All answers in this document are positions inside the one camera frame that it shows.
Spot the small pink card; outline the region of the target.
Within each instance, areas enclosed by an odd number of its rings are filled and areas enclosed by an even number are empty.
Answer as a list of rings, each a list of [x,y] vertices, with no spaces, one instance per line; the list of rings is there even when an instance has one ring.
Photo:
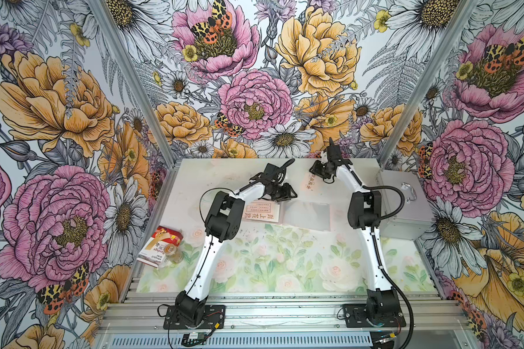
[[[320,192],[325,184],[323,179],[317,177],[315,174],[308,173],[304,178],[304,184],[302,188],[308,192]]]

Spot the cream card with framed text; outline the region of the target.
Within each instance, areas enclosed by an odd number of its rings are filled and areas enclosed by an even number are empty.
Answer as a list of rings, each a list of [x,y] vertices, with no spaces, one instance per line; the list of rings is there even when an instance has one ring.
[[[278,223],[280,204],[267,200],[256,200],[245,207],[243,220]]]

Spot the pink photo album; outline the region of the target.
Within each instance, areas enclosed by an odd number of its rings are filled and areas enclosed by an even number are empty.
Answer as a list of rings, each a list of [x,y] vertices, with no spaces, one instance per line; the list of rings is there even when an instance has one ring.
[[[278,225],[313,231],[331,231],[330,206],[294,199],[280,202]]]

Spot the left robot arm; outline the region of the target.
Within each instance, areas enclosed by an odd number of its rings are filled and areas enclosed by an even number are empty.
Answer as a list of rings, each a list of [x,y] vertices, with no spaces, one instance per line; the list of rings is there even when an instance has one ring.
[[[259,199],[281,203],[298,197],[293,187],[285,182],[287,168],[294,161],[288,159],[280,166],[267,164],[263,172],[255,174],[240,189],[218,190],[210,210],[202,218],[206,240],[193,276],[177,295],[175,305],[167,311],[170,324],[183,324],[189,328],[202,324],[220,254],[239,233],[245,207]]]

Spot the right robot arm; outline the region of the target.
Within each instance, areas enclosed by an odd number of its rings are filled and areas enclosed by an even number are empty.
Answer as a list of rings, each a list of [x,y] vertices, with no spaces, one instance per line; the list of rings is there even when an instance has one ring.
[[[332,140],[323,151],[321,160],[317,160],[309,171],[324,181],[339,179],[351,193],[348,224],[360,234],[368,259],[365,321],[371,327],[382,326],[386,317],[396,316],[401,308],[397,287],[387,273],[380,246],[379,226],[383,220],[381,189],[369,186],[360,179],[352,161],[342,156],[341,147]]]

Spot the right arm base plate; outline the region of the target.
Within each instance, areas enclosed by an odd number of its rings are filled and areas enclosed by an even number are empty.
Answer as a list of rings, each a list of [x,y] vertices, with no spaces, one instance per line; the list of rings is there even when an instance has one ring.
[[[378,313],[371,315],[364,303],[348,303],[342,305],[339,312],[340,320],[344,320],[347,328],[394,328],[405,327],[406,320],[402,313]]]

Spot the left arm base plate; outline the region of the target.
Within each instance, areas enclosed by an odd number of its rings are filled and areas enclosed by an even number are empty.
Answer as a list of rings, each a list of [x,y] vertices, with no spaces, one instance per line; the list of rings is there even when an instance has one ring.
[[[224,327],[225,305],[205,305],[197,311],[177,309],[170,305],[164,315],[164,330],[220,330]]]

